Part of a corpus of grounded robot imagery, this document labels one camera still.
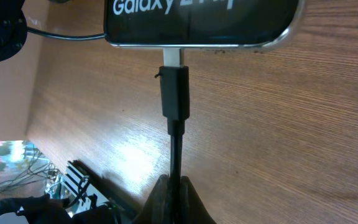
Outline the black Galaxy flip phone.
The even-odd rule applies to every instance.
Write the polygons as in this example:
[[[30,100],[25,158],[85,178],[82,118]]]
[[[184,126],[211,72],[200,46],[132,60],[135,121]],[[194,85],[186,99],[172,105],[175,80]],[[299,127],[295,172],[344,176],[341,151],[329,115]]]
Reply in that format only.
[[[271,49],[286,42],[303,0],[105,0],[105,39],[116,47]]]

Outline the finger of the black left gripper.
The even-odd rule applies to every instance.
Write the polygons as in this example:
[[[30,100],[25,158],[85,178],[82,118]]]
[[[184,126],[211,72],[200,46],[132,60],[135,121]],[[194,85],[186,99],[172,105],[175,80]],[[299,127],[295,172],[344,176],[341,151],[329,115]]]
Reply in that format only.
[[[0,62],[18,53],[27,38],[24,0],[0,0]]]

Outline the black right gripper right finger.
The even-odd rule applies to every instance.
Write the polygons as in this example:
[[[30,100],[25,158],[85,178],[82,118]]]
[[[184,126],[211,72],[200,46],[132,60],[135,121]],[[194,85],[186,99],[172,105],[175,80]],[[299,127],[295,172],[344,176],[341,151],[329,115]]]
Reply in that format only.
[[[181,177],[180,182],[180,223],[216,224],[186,176]]]

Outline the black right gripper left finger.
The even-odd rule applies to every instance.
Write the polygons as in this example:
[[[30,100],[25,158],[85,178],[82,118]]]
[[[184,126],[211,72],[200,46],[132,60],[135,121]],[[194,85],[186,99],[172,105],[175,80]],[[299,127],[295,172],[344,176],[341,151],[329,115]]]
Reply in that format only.
[[[167,174],[158,178],[142,210],[132,221],[133,224],[169,224],[172,222],[169,180]]]

